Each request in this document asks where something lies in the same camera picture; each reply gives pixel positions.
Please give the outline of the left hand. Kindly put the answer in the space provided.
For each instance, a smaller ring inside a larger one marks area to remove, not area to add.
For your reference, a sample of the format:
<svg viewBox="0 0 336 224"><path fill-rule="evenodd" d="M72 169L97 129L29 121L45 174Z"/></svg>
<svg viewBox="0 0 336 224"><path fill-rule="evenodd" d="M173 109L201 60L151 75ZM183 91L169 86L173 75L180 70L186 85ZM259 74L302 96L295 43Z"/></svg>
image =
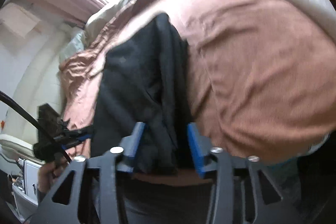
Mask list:
<svg viewBox="0 0 336 224"><path fill-rule="evenodd" d="M38 171L38 190L47 193L68 166L63 157L58 161L47 162Z"/></svg>

